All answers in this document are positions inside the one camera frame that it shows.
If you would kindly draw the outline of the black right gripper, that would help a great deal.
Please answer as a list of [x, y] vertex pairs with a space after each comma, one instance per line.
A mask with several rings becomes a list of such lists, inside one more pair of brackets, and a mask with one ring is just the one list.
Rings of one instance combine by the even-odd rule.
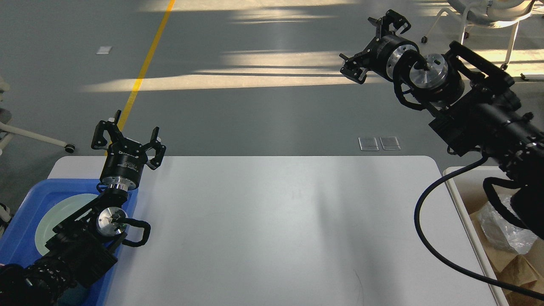
[[363, 85], [369, 71], [375, 72], [387, 81], [393, 81], [393, 70], [400, 57], [407, 50], [420, 51], [418, 45], [403, 37], [396, 36], [410, 30], [412, 25], [400, 13], [389, 9], [380, 18], [368, 17], [368, 22], [376, 28], [374, 39], [366, 49], [352, 57], [339, 54], [343, 60], [340, 73], [349, 80]]

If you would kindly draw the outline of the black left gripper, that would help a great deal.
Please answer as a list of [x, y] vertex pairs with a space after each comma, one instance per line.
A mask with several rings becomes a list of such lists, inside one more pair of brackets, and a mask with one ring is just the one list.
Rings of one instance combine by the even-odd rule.
[[[100, 175], [103, 185], [121, 183], [128, 190], [140, 186], [144, 165], [156, 170], [162, 164], [167, 147], [159, 139], [159, 127], [155, 127], [150, 141], [142, 145], [138, 142], [127, 142], [118, 127], [121, 110], [117, 110], [113, 120], [100, 120], [95, 127], [91, 149], [106, 150], [107, 157]], [[149, 158], [147, 152], [153, 150], [155, 155]]]

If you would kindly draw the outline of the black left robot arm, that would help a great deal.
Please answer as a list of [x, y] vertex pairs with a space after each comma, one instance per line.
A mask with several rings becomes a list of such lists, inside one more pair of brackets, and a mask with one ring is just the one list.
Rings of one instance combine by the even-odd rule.
[[45, 247], [47, 253], [23, 267], [1, 267], [2, 306], [52, 306], [70, 288], [90, 287], [116, 263], [120, 245], [141, 247], [148, 242], [151, 225], [130, 218], [122, 206], [130, 190], [139, 187], [144, 166], [157, 169], [167, 147], [155, 127], [146, 144], [125, 137], [118, 127], [121, 111], [101, 120], [91, 148], [107, 157], [99, 177], [99, 195], [60, 221]]

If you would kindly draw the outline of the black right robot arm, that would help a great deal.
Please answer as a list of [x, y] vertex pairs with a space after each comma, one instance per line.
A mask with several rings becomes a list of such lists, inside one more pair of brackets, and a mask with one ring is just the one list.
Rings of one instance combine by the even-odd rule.
[[418, 45], [397, 34], [411, 28], [406, 17], [389, 9], [378, 19], [368, 45], [353, 56], [339, 54], [340, 73], [360, 85], [375, 72], [393, 84], [401, 105], [427, 110], [429, 126], [451, 155], [481, 153], [481, 159], [443, 176], [427, 187], [414, 208], [414, 226], [424, 246], [451, 269], [489, 285], [543, 300], [543, 294], [464, 269], [439, 254], [423, 234], [420, 210], [437, 186], [493, 159], [507, 178], [488, 177], [482, 188], [495, 210], [510, 224], [543, 238], [543, 132], [522, 116], [513, 78], [458, 41], [445, 54], [420, 54]]

